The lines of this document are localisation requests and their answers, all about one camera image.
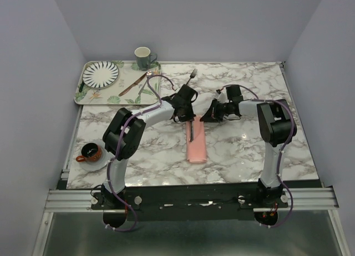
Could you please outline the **silver table knife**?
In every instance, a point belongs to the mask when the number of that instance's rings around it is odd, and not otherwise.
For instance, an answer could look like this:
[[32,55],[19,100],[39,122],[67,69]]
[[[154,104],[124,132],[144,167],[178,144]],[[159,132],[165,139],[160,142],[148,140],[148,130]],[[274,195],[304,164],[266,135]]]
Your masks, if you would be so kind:
[[194,122],[190,121],[190,137],[189,137],[189,143],[192,143],[194,140]]

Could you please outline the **pink cloth napkin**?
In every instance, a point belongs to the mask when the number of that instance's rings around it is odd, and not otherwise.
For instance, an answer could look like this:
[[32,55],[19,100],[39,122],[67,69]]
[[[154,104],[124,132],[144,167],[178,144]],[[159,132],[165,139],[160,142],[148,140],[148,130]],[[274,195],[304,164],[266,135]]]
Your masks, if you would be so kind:
[[200,119],[201,116],[194,118],[194,140],[192,143],[189,143],[190,122],[186,123],[186,159],[193,164],[202,164],[207,161],[204,122],[201,122]]

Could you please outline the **black silver fork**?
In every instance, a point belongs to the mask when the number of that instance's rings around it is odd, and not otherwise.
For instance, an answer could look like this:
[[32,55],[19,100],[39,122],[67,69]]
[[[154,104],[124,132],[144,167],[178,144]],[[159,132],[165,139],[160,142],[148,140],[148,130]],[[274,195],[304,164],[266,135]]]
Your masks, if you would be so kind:
[[192,73],[190,74],[188,81],[187,81],[185,84],[188,85],[189,82],[191,81],[191,79],[193,79],[194,77],[196,77],[196,74],[197,74],[197,69],[194,69],[194,70],[192,71]]

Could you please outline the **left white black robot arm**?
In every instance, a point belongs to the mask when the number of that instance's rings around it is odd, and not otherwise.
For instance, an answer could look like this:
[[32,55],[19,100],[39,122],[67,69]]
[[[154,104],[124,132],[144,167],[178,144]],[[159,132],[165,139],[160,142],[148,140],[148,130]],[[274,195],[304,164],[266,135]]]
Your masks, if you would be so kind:
[[111,209],[119,208],[123,200],[125,173],[129,159],[136,153],[144,131],[163,121],[192,121],[195,117],[192,104],[198,93],[184,84],[174,94],[163,97],[151,106],[140,110],[119,109],[103,135],[107,152],[114,156],[106,168],[106,180],[101,194]]

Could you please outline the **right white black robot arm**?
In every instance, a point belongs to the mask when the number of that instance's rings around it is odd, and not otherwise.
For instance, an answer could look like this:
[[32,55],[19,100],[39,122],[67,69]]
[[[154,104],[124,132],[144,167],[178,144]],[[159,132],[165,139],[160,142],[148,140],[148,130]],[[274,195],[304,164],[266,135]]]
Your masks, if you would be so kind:
[[260,135],[265,142],[263,170],[255,193],[256,203],[268,207],[281,197],[283,189],[282,169],[287,145],[297,133],[297,126],[285,99],[259,99],[249,88],[230,84],[217,90],[226,91],[227,102],[213,99],[202,122],[222,122],[230,115],[255,117]]

